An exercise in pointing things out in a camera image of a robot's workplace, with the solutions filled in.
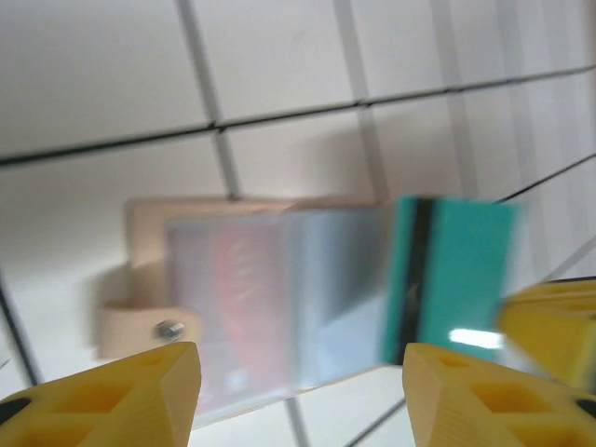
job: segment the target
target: yellow 3d printed part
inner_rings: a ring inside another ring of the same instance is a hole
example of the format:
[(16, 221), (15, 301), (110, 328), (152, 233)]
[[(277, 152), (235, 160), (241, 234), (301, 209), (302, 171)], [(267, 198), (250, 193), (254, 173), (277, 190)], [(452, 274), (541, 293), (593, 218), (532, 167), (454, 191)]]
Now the yellow 3d printed part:
[(186, 447), (201, 373), (175, 343), (0, 402), (2, 447)]
[(596, 281), (546, 283), (511, 298), (500, 330), (544, 371), (596, 392)]
[(409, 344), (403, 389), (417, 447), (589, 447), (596, 397), (433, 345)]

